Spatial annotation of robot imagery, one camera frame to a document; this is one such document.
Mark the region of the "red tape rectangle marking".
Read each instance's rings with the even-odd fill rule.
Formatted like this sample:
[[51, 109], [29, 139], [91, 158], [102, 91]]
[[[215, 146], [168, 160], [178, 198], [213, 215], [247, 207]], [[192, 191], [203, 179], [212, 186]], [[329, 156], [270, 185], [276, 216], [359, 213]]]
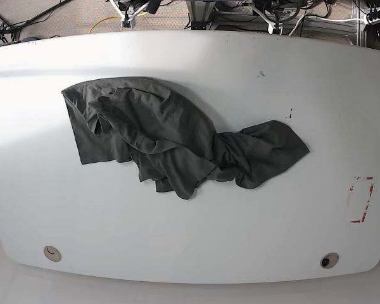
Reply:
[[363, 223], [371, 202], [374, 188], [373, 177], [355, 176], [351, 183], [346, 202], [346, 216], [349, 223]]

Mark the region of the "dark grey T-shirt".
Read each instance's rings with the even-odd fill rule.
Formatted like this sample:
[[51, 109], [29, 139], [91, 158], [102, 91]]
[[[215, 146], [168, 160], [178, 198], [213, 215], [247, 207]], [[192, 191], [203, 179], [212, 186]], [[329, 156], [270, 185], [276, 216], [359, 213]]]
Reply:
[[140, 181], [184, 200], [206, 181], [257, 188], [309, 153], [276, 120], [219, 133], [202, 110], [156, 79], [90, 80], [62, 95], [82, 164], [134, 162]]

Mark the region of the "black tripod stand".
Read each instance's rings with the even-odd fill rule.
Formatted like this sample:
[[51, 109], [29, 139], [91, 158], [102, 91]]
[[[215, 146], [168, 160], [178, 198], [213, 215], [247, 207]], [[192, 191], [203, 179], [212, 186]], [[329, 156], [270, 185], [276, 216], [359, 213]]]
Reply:
[[10, 23], [0, 15], [0, 42], [3, 44], [19, 43], [21, 41], [21, 32], [25, 28], [47, 21], [56, 10], [70, 2], [72, 2], [72, 0], [58, 1], [54, 6], [42, 11], [38, 15], [16, 23]]

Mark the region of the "aluminium frame post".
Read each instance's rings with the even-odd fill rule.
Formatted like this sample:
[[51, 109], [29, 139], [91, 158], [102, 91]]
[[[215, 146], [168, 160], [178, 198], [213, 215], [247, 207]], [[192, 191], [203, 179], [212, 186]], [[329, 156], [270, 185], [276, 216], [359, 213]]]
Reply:
[[186, 1], [191, 30], [206, 30], [216, 1]]

